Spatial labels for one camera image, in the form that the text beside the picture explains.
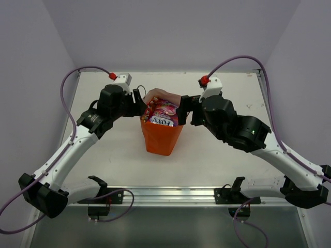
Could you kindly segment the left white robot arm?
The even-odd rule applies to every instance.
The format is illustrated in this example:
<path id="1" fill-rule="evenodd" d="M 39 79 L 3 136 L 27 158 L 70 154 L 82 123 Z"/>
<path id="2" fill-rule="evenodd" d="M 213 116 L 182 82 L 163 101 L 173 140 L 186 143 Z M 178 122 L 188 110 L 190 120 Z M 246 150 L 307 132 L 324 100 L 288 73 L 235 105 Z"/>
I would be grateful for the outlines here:
<path id="1" fill-rule="evenodd" d="M 65 185 L 64 181 L 79 159 L 109 131 L 121 117 L 141 116 L 146 105 L 138 89 L 119 84 L 106 85 L 59 150 L 32 175 L 24 173 L 18 180 L 24 199 L 49 218 L 57 217 L 67 205 L 81 200 L 101 203 L 106 200 L 107 183 L 89 176 L 81 183 Z"/>

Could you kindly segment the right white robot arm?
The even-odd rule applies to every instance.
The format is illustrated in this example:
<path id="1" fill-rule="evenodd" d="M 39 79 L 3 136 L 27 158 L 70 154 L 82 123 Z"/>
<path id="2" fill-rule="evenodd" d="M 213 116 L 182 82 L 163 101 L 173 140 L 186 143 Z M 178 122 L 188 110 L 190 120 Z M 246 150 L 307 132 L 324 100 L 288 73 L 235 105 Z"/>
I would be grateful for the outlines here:
<path id="1" fill-rule="evenodd" d="M 218 140 L 234 149 L 250 153 L 282 172 L 280 177 L 249 179 L 237 177 L 230 188 L 214 190 L 218 204 L 259 204 L 262 197 L 283 198 L 304 209 L 327 203 L 329 190 L 323 183 L 330 179 L 330 166 L 304 162 L 295 152 L 284 151 L 275 134 L 264 122 L 253 116 L 236 113 L 233 103 L 214 95 L 182 96 L 176 110 L 179 125 L 192 113 L 191 125 L 206 127 Z"/>

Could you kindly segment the purple Fox's candy bag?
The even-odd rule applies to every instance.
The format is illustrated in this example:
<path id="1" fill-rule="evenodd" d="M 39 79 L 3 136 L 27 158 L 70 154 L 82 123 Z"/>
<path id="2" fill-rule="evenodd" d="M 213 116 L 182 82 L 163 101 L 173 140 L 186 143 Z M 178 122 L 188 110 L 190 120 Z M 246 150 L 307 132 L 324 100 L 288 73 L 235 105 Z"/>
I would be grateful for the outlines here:
<path id="1" fill-rule="evenodd" d="M 153 113 L 148 119 L 149 122 L 168 126 L 178 126 L 177 106 L 166 100 L 159 100 L 154 107 Z"/>

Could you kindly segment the orange paper bag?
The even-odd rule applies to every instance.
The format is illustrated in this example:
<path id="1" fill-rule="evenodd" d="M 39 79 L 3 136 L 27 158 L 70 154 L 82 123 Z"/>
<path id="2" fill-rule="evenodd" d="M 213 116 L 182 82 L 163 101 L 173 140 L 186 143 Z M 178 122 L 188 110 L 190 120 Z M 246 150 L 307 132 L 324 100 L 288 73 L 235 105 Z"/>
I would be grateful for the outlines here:
<path id="1" fill-rule="evenodd" d="M 143 98 L 147 105 L 153 97 L 158 97 L 159 100 L 166 100 L 179 107 L 180 95 L 167 92 L 160 88 L 150 90 Z M 145 140 L 146 151 L 162 156 L 169 156 L 179 138 L 183 126 L 168 127 L 151 123 L 143 122 L 140 117 L 141 129 Z"/>

